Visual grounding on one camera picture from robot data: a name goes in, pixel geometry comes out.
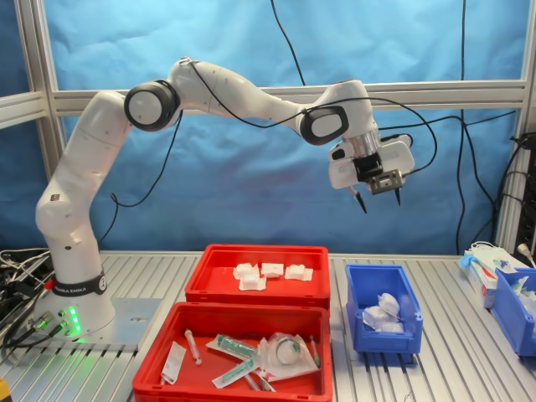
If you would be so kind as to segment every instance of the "red plastic crate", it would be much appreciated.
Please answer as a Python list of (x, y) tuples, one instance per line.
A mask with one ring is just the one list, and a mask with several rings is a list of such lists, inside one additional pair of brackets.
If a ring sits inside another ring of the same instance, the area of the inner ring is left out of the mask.
[[(303, 264), (312, 268), (311, 281), (266, 280), (263, 291), (240, 291), (233, 276), (238, 264), (263, 262)], [(217, 302), (322, 307), (329, 310), (327, 249), (287, 245), (209, 245), (186, 285), (187, 302)]]
[[(203, 363), (197, 366), (189, 352), (184, 331), (190, 329)], [(276, 392), (254, 391), (239, 379), (216, 389), (212, 380), (230, 370), (240, 360), (206, 347), (216, 335), (258, 344), (274, 332), (299, 334), (312, 354), (310, 336), (317, 344), (321, 370), (271, 383)], [(172, 342), (187, 349), (174, 385), (160, 385), (160, 373)], [(327, 312), (315, 307), (237, 306), (217, 303), (178, 303), (167, 315), (154, 343), (132, 381), (137, 402), (221, 402), (259, 401), (327, 402), (332, 400), (332, 367)]]

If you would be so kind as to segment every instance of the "wire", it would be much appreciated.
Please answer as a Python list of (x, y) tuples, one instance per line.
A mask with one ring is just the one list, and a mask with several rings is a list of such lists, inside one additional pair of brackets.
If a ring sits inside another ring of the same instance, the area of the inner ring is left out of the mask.
[[(494, 116), (494, 117), (489, 117), (487, 119), (483, 119), (483, 120), (478, 120), (478, 121), (474, 121), (473, 123), (468, 123), (466, 124), (466, 126), (474, 126), (475, 124), (480, 124), (480, 123), (484, 123), (486, 121), (491, 121), (491, 120), (495, 120), (495, 119), (499, 119), (501, 117), (505, 117), (505, 116), (508, 116), (508, 115), (512, 115), (514, 113), (516, 113), (517, 111), (509, 111), (508, 113), (503, 113), (501, 115), (498, 115), (498, 116)], [(434, 119), (434, 120), (428, 120), (427, 122), (429, 124), (432, 124), (432, 123), (437, 123), (438, 121), (444, 121), (444, 120), (448, 120), (448, 119), (456, 119), (456, 120), (460, 120), (461, 118), (459, 116), (445, 116), (445, 117), (440, 117), (439, 119)], [(413, 128), (413, 127), (420, 127), (420, 126), (424, 126), (425, 123), (416, 123), (416, 124), (405, 124), (403, 126), (388, 126), (388, 127), (380, 127), (379, 130), (380, 131), (384, 131), (384, 130), (399, 130), (401, 128)]]
[(461, 170), (461, 154), (463, 153), (463, 128), (461, 129), (461, 139), (460, 139), (460, 152), (458, 153), (458, 164), (456, 168), (456, 183), (458, 185), (458, 192), (460, 193), (460, 200), (461, 200), (461, 215), (460, 220), (458, 221), (458, 228), (456, 229), (456, 255), (460, 254), (460, 246), (458, 245), (459, 239), (460, 239), (460, 229), (461, 229), (461, 222), (463, 220), (463, 216), (466, 213), (466, 202), (463, 198), (463, 191), (461, 190), (461, 180), (460, 180), (460, 170)]
[(276, 11), (276, 5), (274, 4), (274, 0), (271, 0), (271, 9), (274, 10), (274, 17), (276, 17), (277, 25), (279, 25), (279, 29), (281, 30), (281, 33), (286, 39), (286, 42), (288, 43), (288, 47), (291, 49), (292, 57), (294, 58), (294, 63), (296, 63), (296, 68), (298, 70), (298, 74), (300, 75), (300, 80), (302, 84), (305, 86), (305, 81), (303, 80), (302, 70), (300, 69), (300, 64), (298, 63), (298, 59), (296, 57), (296, 53), (294, 53), (294, 48), (292, 48), (291, 41), (288, 39), (288, 36), (286, 36), (285, 29), (281, 26), (281, 23), (279, 22), (279, 18), (277, 17), (277, 11)]
[[(519, 203), (524, 204), (522, 199), (514, 197), (514, 196), (512, 196), (510, 194), (503, 194), (503, 197), (513, 198), (513, 199), (519, 201)], [(471, 240), (471, 244), (473, 244), (475, 241), (477, 241), (478, 236), (480, 236), (480, 234), (484, 231), (484, 229), (497, 217), (497, 214), (498, 214), (498, 209), (495, 210), (495, 213), (492, 215), (492, 217), (480, 228), (480, 230), (478, 230), (478, 233)]]
[(116, 223), (116, 219), (117, 219), (117, 213), (119, 212), (119, 207), (123, 207), (123, 208), (137, 207), (139, 204), (143, 203), (149, 197), (149, 195), (151, 195), (152, 190), (156, 187), (157, 183), (160, 181), (160, 178), (164, 174), (164, 170), (166, 170), (166, 165), (168, 164), (169, 155), (171, 154), (171, 150), (173, 149), (173, 144), (175, 143), (175, 138), (177, 137), (178, 127), (180, 126), (182, 119), (183, 119), (183, 111), (180, 111), (180, 113), (178, 115), (178, 119), (177, 119), (177, 125), (175, 126), (175, 131), (173, 132), (173, 138), (171, 140), (171, 143), (169, 144), (169, 148), (167, 150), (166, 157), (164, 158), (164, 163), (162, 165), (162, 169), (160, 170), (160, 173), (158, 174), (158, 177), (154, 181), (154, 183), (152, 184), (151, 188), (149, 188), (149, 191), (147, 191), (147, 194), (145, 194), (145, 196), (135, 204), (123, 204), (123, 203), (120, 203), (118, 201), (117, 196), (116, 196), (115, 193), (110, 194), (111, 200), (116, 204), (116, 210), (114, 212), (114, 218), (111, 221), (110, 227), (108, 228), (106, 233), (104, 233), (104, 235), (100, 238), (99, 243), (102, 242), (102, 240), (104, 240), (106, 238), (106, 236), (110, 233), (111, 228), (114, 227), (114, 224)]
[(426, 169), (427, 167), (429, 167), (433, 162), (434, 160), (436, 159), (436, 155), (437, 155), (437, 138), (436, 138), (436, 134), (434, 133), (434, 130), (432, 130), (432, 127), (430, 126), (430, 124), (428, 123), (428, 121), (426, 121), (426, 119), (418, 112), (418, 111), (415, 111), (414, 109), (411, 109), (410, 107), (402, 104), (402, 103), (399, 103), (395, 100), (391, 100), (391, 99), (386, 99), (386, 98), (378, 98), (378, 97), (372, 97), (372, 96), (364, 96), (364, 97), (351, 97), (351, 98), (344, 98), (344, 99), (340, 99), (340, 100), (334, 100), (334, 101), (331, 101), (331, 102), (328, 102), (328, 103), (323, 103), (321, 105), (316, 105), (316, 106), (311, 106), (311, 107), (307, 107), (305, 109), (303, 109), (302, 111), (299, 111), (297, 113), (295, 113), (294, 115), (290, 116), (290, 117), (287, 117), (286, 119), (284, 120), (281, 120), (281, 121), (276, 121), (274, 123), (271, 123), (271, 124), (268, 124), (268, 125), (265, 125), (265, 126), (262, 126), (260, 124), (256, 124), (256, 123), (252, 123), (251, 121), (247, 121), (247, 120), (244, 120), (242, 119), (241, 117), (237, 116), (229, 107), (227, 107), (221, 100), (220, 98), (214, 93), (214, 91), (212, 90), (212, 88), (210, 88), (209, 84), (207, 84), (207, 81), (204, 80), (203, 76), (198, 72), (198, 69), (195, 67), (195, 62), (191, 63), (190, 64), (193, 68), (193, 71), (195, 71), (195, 74), (199, 77), (199, 79), (203, 82), (204, 86), (207, 88), (207, 90), (209, 90), (210, 92), (210, 95), (212, 95), (215, 100), (220, 103), (220, 105), (230, 114), (232, 115), (232, 117), (234, 117), (236, 120), (240, 120), (242, 122), (244, 122), (245, 124), (248, 124), (250, 126), (253, 126), (253, 127), (257, 127), (257, 128), (263, 128), (263, 129), (266, 129), (266, 128), (271, 128), (271, 127), (274, 127), (274, 126), (278, 126), (282, 123), (285, 123), (289, 120), (292, 120), (293, 118), (301, 115), (301, 114), (305, 114), (305, 113), (308, 113), (310, 111), (314, 111), (316, 109), (320, 109), (324, 106), (330, 106), (330, 105), (335, 105), (337, 103), (343, 103), (343, 102), (348, 102), (348, 101), (365, 101), (365, 100), (368, 100), (368, 101), (383, 101), (383, 102), (388, 102), (388, 103), (391, 103), (393, 105), (397, 105), (397, 106), (400, 106), (404, 109), (406, 109), (407, 111), (410, 111), (411, 113), (413, 113), (414, 115), (416, 115), (417, 117), (419, 117), (422, 122), (423, 122), (423, 125), (426, 126), (428, 128), (428, 130), (430, 131), (430, 134), (432, 135), (432, 138), (434, 140), (434, 154), (432, 156), (432, 158), (430, 159), (430, 161), (423, 167), (419, 167), (417, 169), (414, 169), (412, 170), (411, 172), (407, 173), (405, 176), (407, 175), (410, 175), (410, 174), (414, 174), (414, 173), (417, 173), (417, 172), (420, 172), (421, 170), (424, 170)]
[(41, 283), (42, 285), (44, 285), (44, 282), (41, 281), (39, 278), (35, 277), (34, 275), (32, 275), (31, 273), (29, 273), (28, 271), (26, 271), (24, 269), (24, 266), (26, 264), (28, 264), (30, 261), (33, 261), (33, 260), (38, 260), (39, 258), (42, 258), (44, 256), (46, 256), (47, 254), (50, 253), (50, 251), (45, 251), (44, 253), (40, 254), (40, 255), (36, 255), (35, 257), (32, 257), (32, 258), (28, 258), (27, 260), (19, 263), (18, 265), (15, 265), (9, 261), (6, 261), (2, 258), (2, 254), (3, 253), (7, 253), (7, 252), (15, 252), (15, 251), (34, 251), (34, 250), (46, 250), (46, 249), (26, 249), (26, 250), (3, 250), (3, 251), (0, 251), (0, 261), (6, 265), (9, 265), (11, 266), (12, 268), (15, 268), (16, 270), (22, 270), (26, 273), (26, 275), (28, 275), (29, 277), (33, 278), (34, 280), (36, 280), (37, 282)]
[(386, 141), (389, 141), (389, 140), (393, 140), (395, 138), (399, 138), (399, 137), (402, 137), (402, 136), (407, 136), (410, 138), (410, 147), (413, 146), (413, 137), (411, 136), (411, 134), (408, 134), (407, 132), (401, 132), (400, 134), (393, 134), (392, 136), (386, 136), (386, 137), (381, 137), (379, 140), (381, 142), (386, 142)]
[[(462, 8), (461, 8), (461, 80), (463, 81), (466, 77), (466, 0), (463, 0), (462, 2)], [(466, 213), (466, 203), (463, 199), (463, 191), (461, 190), (461, 180), (460, 180), (460, 171), (461, 171), (461, 156), (463, 153), (463, 138), (464, 138), (464, 128), (465, 128), (465, 112), (463, 109), (460, 110), (460, 123), (461, 123), (461, 140), (460, 140), (460, 152), (458, 154), (458, 163), (456, 167), (456, 182), (458, 184), (458, 192), (460, 193), (460, 200), (461, 200), (461, 214), (460, 214), (460, 220), (458, 221), (458, 228), (456, 230), (456, 254), (460, 254), (460, 229), (461, 229), (461, 222), (463, 221), (463, 216)], [(467, 135), (467, 139), (470, 141), (471, 138), (469, 135)], [(477, 163), (474, 159), (474, 151), (472, 150), (473, 155), (473, 166), (477, 168)]]
[(474, 121), (473, 123), (467, 123), (466, 126), (473, 126), (475, 124), (480, 124), (480, 123), (484, 123), (486, 121), (491, 121), (491, 120), (495, 120), (495, 119), (498, 119), (498, 118), (501, 118), (501, 117), (505, 117), (505, 116), (508, 116), (508, 115), (512, 115), (514, 113), (516, 113), (517, 111), (509, 111), (508, 113), (502, 113), (501, 115), (498, 115), (498, 116), (493, 116), (493, 117), (488, 117), (487, 119), (483, 119), (483, 120), (479, 120), (479, 121)]
[(12, 347), (9, 347), (9, 348), (12, 348), (12, 349), (16, 349), (16, 348), (31, 348), (32, 346), (37, 346), (40, 343), (43, 343), (44, 341), (48, 341), (51, 338), (52, 338), (52, 335), (47, 335), (46, 337), (41, 338), (38, 341), (35, 341), (35, 342), (32, 342), (32, 343), (25, 343), (25, 344), (22, 344), (22, 345), (17, 344), (17, 345), (14, 345)]
[(22, 337), (19, 337), (18, 339), (15, 339), (13, 342), (11, 342), (11, 339), (13, 338), (15, 333), (17, 333), (18, 329), (23, 325), (23, 323), (26, 320), (26, 318), (34, 311), (34, 308), (35, 308), (35, 305), (37, 303), (37, 300), (39, 299), (41, 294), (42, 294), (42, 292), (38, 291), (38, 292), (35, 293), (35, 296), (33, 298), (30, 298), (30, 299), (28, 299), (26, 301), (25, 304), (28, 304), (30, 301), (32, 302), (32, 304), (31, 304), (31, 306), (30, 306), (30, 308), (28, 310), (26, 310), (23, 314), (21, 314), (14, 321), (14, 323), (11, 325), (11, 327), (6, 332), (6, 335), (4, 336), (3, 343), (2, 343), (3, 348), (13, 348), (16, 344), (22, 342), (24, 339), (26, 339), (27, 337), (29, 337), (32, 334), (32, 333), (28, 334), (26, 332)]

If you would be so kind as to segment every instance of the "green light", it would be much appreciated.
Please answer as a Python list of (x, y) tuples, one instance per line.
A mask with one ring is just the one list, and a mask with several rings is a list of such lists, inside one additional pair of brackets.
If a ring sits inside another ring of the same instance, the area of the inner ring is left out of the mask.
[(69, 306), (69, 312), (70, 312), (70, 317), (73, 320), (73, 325), (75, 326), (75, 331), (76, 331), (76, 333), (72, 333), (71, 335), (78, 335), (79, 333), (82, 332), (82, 326), (80, 325), (78, 316), (76, 315), (76, 309), (72, 306)]

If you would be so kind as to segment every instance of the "box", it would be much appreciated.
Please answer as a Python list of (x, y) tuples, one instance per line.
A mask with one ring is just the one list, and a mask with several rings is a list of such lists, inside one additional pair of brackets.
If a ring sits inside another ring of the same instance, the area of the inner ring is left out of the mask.
[[(418, 353), (423, 317), (419, 303), (400, 265), (346, 264), (346, 311), (356, 352)], [(365, 328), (363, 310), (378, 305), (378, 296), (389, 293), (400, 304), (404, 332), (375, 332)]]
[(534, 317), (528, 314), (512, 290), (512, 285), (517, 280), (528, 276), (524, 287), (530, 291), (536, 291), (536, 270), (518, 268), (516, 274), (505, 274), (500, 270), (496, 270), (495, 273), (497, 274), (497, 293), (493, 314), (517, 355), (536, 356), (536, 335), (533, 335)]
[(482, 307), (492, 308), (495, 302), (497, 277), (478, 261), (471, 261), (468, 266), (460, 266), (460, 268), (469, 279)]
[[(240, 291), (233, 277), (238, 264), (303, 264), (311, 281), (270, 278), (263, 291)], [(324, 247), (284, 245), (210, 245), (186, 285), (187, 302), (321, 307), (329, 310), (329, 264)]]
[[(197, 366), (184, 331), (192, 331), (202, 363)], [(312, 354), (312, 335), (318, 342), (321, 369), (293, 379), (271, 383), (277, 392), (254, 391), (245, 379), (216, 389), (212, 380), (240, 363), (228, 354), (206, 347), (216, 335), (225, 334), (258, 344), (274, 332), (299, 334)], [(174, 385), (160, 385), (160, 373), (169, 349), (177, 342), (187, 349)], [(167, 315), (155, 341), (132, 381), (137, 402), (259, 401), (328, 402), (332, 400), (332, 365), (327, 311), (310, 307), (238, 306), (216, 303), (178, 303)]]

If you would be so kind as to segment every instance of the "connector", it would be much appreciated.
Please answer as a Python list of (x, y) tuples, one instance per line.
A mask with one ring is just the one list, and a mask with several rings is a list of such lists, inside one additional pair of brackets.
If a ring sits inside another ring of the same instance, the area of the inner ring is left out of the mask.
[(52, 331), (50, 331), (49, 336), (50, 337), (55, 336), (58, 332), (60, 332), (62, 329), (64, 329), (66, 325), (67, 325), (67, 322), (65, 320), (63, 320), (58, 325), (56, 325)]
[(527, 245), (522, 243), (521, 245), (518, 246), (518, 251), (520, 254), (524, 255), (525, 257), (527, 257), (527, 259), (530, 261), (530, 263), (532, 264), (533, 268), (536, 268), (536, 264), (534, 264), (534, 258), (532, 257), (532, 255), (530, 254), (530, 250), (528, 249)]
[(514, 141), (525, 149), (536, 150), (536, 134), (533, 132), (522, 134), (519, 139)]
[(32, 326), (35, 331), (41, 331), (47, 326), (49, 322), (54, 319), (54, 315), (51, 312), (43, 314)]

